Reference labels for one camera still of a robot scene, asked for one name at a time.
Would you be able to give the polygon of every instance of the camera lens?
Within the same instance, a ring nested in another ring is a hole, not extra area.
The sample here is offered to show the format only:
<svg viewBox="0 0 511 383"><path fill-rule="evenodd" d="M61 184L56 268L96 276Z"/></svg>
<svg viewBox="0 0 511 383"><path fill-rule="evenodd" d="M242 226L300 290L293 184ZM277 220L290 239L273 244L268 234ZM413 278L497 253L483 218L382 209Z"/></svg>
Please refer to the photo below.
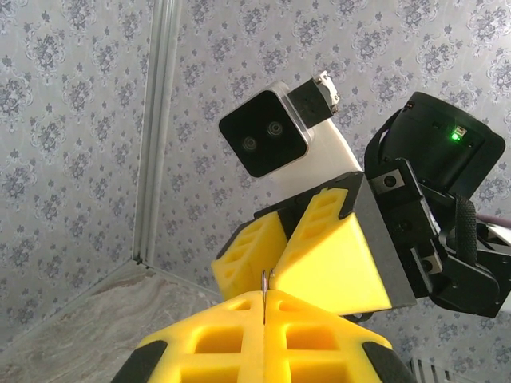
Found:
<svg viewBox="0 0 511 383"><path fill-rule="evenodd" d="M245 137L242 146L246 152L253 152L257 148L257 142L252 137Z"/></svg>
<svg viewBox="0 0 511 383"><path fill-rule="evenodd" d="M283 126L277 121L273 121L268 125L268 134L272 137L278 137L283 132Z"/></svg>

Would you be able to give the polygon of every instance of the wall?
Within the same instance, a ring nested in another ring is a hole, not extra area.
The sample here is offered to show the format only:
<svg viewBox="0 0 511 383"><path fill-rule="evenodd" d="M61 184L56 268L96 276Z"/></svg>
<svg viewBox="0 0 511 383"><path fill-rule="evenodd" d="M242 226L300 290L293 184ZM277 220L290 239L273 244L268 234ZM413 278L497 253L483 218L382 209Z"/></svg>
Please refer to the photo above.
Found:
<svg viewBox="0 0 511 383"><path fill-rule="evenodd" d="M271 81L294 86L328 69L342 98L335 123L360 160L374 130L415 90L463 108L509 141L510 7L494 0L185 2L154 264L214 289L216 252L254 210L276 201L270 181L250 178L217 128ZM508 150L475 194L480 211L511 215L509 160ZM427 301L410 310L372 324L395 329L387 332L403 356L422 349L458 372L491 381L502 381L493 369L509 375L508 316L456 316ZM476 337L462 343L467 334Z"/></svg>
<svg viewBox="0 0 511 383"><path fill-rule="evenodd" d="M0 3L0 349L132 256L151 17Z"/></svg>

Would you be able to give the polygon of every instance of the floral wallpaper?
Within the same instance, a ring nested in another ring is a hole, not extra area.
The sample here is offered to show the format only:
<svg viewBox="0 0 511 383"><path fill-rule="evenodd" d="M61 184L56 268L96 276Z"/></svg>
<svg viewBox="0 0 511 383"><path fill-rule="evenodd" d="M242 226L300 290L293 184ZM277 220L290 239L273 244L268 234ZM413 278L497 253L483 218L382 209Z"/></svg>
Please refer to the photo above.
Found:
<svg viewBox="0 0 511 383"><path fill-rule="evenodd" d="M511 143L509 0L189 0L180 24L152 262L201 286L215 289L209 264L235 228L279 198L218 133L224 114L272 81L297 86L328 69L342 98L335 123L361 161L375 129L416 90ZM510 160L508 150L474 195L479 211L511 216ZM511 382L507 314L476 318L426 300L375 317L370 325L405 358Z"/></svg>
<svg viewBox="0 0 511 383"><path fill-rule="evenodd" d="M132 256L152 7L0 1L0 350Z"/></svg>

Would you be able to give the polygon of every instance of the floor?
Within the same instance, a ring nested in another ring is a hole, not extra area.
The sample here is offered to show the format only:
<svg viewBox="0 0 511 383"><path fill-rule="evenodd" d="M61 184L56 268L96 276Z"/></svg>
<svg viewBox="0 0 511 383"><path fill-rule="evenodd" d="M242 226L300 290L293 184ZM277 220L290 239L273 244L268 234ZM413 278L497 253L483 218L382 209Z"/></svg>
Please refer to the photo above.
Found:
<svg viewBox="0 0 511 383"><path fill-rule="evenodd" d="M0 382L110 381L147 334L214 304L216 296L128 263L8 349Z"/></svg>

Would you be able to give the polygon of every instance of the yellow foam pad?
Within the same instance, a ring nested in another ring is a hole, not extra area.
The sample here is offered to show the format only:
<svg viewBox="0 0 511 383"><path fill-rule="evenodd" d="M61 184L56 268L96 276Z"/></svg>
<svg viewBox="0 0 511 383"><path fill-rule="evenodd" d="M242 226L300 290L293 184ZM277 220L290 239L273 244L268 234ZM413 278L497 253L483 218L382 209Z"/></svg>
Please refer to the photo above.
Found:
<svg viewBox="0 0 511 383"><path fill-rule="evenodd" d="M225 300L247 291L261 290L263 270L269 275L287 245L277 212L246 226L225 253L212 262L212 270Z"/></svg>
<svg viewBox="0 0 511 383"><path fill-rule="evenodd" d="M391 348L385 338L346 319L282 291L268 291L265 383L379 383L364 342Z"/></svg>
<svg viewBox="0 0 511 383"><path fill-rule="evenodd" d="M166 341L149 383L261 383L263 294L246 293L146 337Z"/></svg>
<svg viewBox="0 0 511 383"><path fill-rule="evenodd" d="M346 189L315 195L270 279L281 290L338 315L392 307L354 213L339 220Z"/></svg>

